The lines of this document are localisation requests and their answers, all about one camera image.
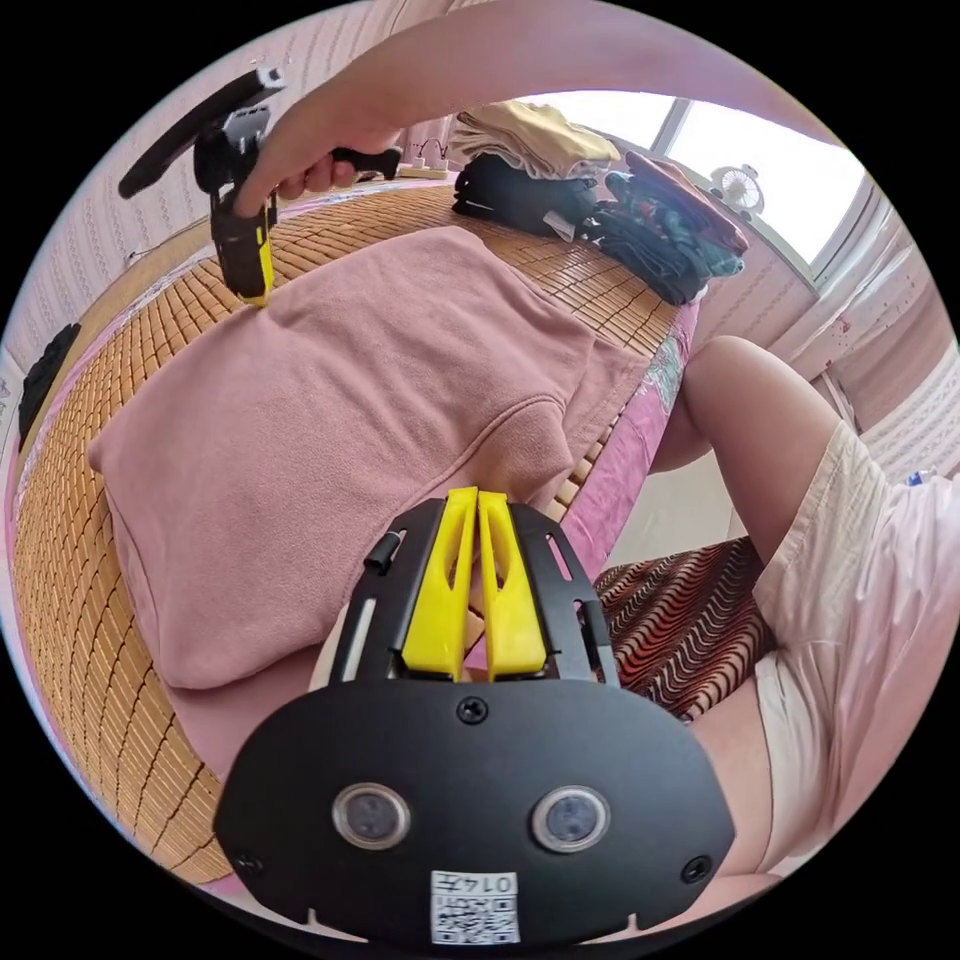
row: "leg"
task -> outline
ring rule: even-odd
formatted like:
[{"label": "leg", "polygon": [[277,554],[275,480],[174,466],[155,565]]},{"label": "leg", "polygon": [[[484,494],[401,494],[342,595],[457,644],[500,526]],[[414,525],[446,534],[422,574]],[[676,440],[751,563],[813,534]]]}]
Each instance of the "leg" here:
[{"label": "leg", "polygon": [[[786,364],[732,337],[707,341],[684,372],[654,460],[669,470],[711,448],[764,564],[797,516],[839,417]],[[713,761],[737,827],[724,874],[754,872],[771,834],[771,766],[751,678],[692,726]]]},{"label": "leg", "polygon": [[785,363],[746,340],[717,337],[687,364],[653,470],[676,469],[712,448],[734,509],[768,563],[839,422]]}]

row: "thigh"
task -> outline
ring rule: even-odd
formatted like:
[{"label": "thigh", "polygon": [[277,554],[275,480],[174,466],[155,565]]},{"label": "thigh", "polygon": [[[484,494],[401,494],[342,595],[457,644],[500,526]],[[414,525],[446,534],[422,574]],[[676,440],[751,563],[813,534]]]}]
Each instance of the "thigh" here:
[{"label": "thigh", "polygon": [[736,337],[708,340],[687,364],[687,408],[717,457],[761,560],[786,536],[840,423],[787,364]]}]

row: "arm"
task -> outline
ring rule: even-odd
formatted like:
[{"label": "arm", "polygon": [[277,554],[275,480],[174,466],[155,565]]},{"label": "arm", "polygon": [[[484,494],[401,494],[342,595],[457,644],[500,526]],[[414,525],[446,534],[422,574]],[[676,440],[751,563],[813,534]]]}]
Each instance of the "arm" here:
[{"label": "arm", "polygon": [[534,93],[624,90],[708,100],[837,141],[801,104],[735,57],[596,0],[491,0],[395,34],[277,121],[235,205],[253,216],[277,185],[346,186],[337,146],[379,153],[415,123]]},{"label": "arm", "polygon": [[798,101],[719,47],[597,0],[496,0],[384,40],[338,78],[371,102],[404,96],[402,127],[535,93],[622,90],[706,100],[835,142]]}]

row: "finger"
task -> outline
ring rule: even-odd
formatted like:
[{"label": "finger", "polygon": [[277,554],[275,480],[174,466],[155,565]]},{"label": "finger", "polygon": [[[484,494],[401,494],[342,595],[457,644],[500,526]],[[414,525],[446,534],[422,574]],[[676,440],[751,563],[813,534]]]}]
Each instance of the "finger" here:
[{"label": "finger", "polygon": [[269,163],[264,162],[261,154],[260,160],[250,171],[250,176],[240,187],[240,192],[233,202],[233,212],[238,217],[255,217],[280,179],[271,173]]},{"label": "finger", "polygon": [[353,178],[356,171],[353,165],[349,163],[335,163],[333,165],[333,184],[336,187],[350,187],[353,185]]},{"label": "finger", "polygon": [[296,200],[304,190],[304,175],[301,173],[295,177],[288,177],[279,187],[277,193],[284,200]]},{"label": "finger", "polygon": [[306,186],[311,193],[323,193],[332,182],[333,158],[328,153],[307,171]]}]

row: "bamboo mat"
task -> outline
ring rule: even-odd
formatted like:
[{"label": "bamboo mat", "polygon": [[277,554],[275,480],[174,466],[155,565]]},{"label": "bamboo mat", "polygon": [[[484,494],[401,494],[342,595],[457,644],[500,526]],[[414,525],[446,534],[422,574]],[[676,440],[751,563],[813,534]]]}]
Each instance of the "bamboo mat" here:
[{"label": "bamboo mat", "polygon": [[[405,190],[281,222],[271,235],[277,284],[379,240],[456,224],[603,337],[652,357],[669,333],[676,309],[596,248],[459,217],[451,201],[447,188]],[[194,883],[231,872],[211,832],[220,786],[187,743],[137,631],[103,485],[84,450],[147,377],[239,305],[216,261],[205,260],[107,341],[37,453],[14,550],[26,653],[78,772],[145,852]],[[551,504],[556,519],[588,480],[611,429]],[[481,631],[472,615],[471,635]]]}]

